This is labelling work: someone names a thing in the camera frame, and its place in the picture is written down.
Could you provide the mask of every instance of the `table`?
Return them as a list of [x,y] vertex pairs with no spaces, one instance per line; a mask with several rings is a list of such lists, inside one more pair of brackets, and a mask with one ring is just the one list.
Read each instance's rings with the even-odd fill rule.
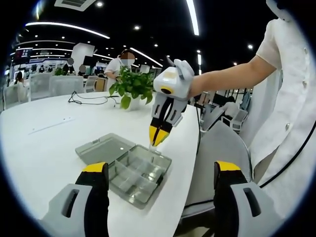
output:
[[[82,96],[105,95],[108,93]],[[104,105],[78,105],[67,103],[69,97],[36,100],[0,114],[5,168],[17,196],[37,219],[48,211],[48,202],[68,183],[74,183],[85,167],[75,153],[76,147],[110,132],[136,144],[149,145],[153,102],[138,111],[126,112],[114,108],[112,100]],[[111,237],[173,236],[189,192],[197,145],[197,112],[188,106],[182,121],[158,147],[172,159],[172,164],[146,208],[137,209],[109,191]]]

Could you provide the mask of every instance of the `hand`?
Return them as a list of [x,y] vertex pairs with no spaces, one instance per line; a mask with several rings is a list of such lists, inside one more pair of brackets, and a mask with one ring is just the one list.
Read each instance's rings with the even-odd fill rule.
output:
[[188,98],[200,95],[203,92],[203,84],[200,76],[195,76],[192,83]]

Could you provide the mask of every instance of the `black wire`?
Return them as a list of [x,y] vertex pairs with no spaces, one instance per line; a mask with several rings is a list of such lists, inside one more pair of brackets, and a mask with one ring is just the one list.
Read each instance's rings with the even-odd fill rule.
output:
[[186,206],[184,207],[184,209],[189,208],[190,206],[195,206],[195,205],[205,204],[205,203],[209,203],[209,202],[213,202],[213,199],[210,199],[210,200],[205,200],[205,201],[199,201],[199,202],[195,202],[195,203],[192,203],[192,204],[186,205]]
[[265,182],[263,185],[261,185],[260,188],[263,188],[267,184],[271,183],[274,179],[276,179],[280,174],[282,174],[294,162],[294,160],[298,157],[298,155],[302,152],[302,150],[304,149],[304,147],[308,143],[309,139],[311,138],[311,136],[315,130],[315,127],[316,127],[316,121],[315,121],[310,133],[308,134],[305,142],[303,143],[301,148],[297,151],[297,153],[293,156],[293,158],[276,175],[274,175],[271,179],[269,179],[267,182]]
[[[74,96],[75,96],[75,95],[78,96],[78,97],[81,98],[81,99],[86,99],[86,100],[105,98],[106,101],[104,101],[104,102],[102,102],[102,103],[83,103],[83,102],[80,101],[80,100],[75,100],[75,99],[74,99]],[[114,99],[114,98],[116,98],[116,97],[118,97],[118,96],[117,96],[117,95],[113,95],[113,96],[99,96],[99,97],[93,97],[93,98],[84,98],[84,97],[79,96],[78,93],[77,93],[76,91],[74,91],[74,92],[71,94],[71,97],[69,98],[68,103],[76,103],[76,104],[79,104],[79,105],[103,105],[103,104],[105,104],[105,103],[108,102],[108,99],[109,99],[109,98],[111,98],[111,99],[113,99],[113,100],[115,101],[116,104],[118,104],[117,101]]]
[[198,117],[198,108],[196,107],[197,110],[197,123],[198,123],[198,144],[197,144],[197,154],[198,154],[198,150],[199,150],[199,144],[201,142],[201,127],[199,124],[199,117]]

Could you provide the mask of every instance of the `white sleeve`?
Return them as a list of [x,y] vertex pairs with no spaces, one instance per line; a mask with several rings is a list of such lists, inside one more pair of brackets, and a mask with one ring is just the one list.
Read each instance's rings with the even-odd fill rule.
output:
[[272,20],[267,24],[265,37],[256,53],[260,58],[274,66],[276,69],[281,69],[281,57],[274,37],[274,23]]
[[117,60],[113,59],[105,69],[104,73],[114,73],[118,68],[118,62]]

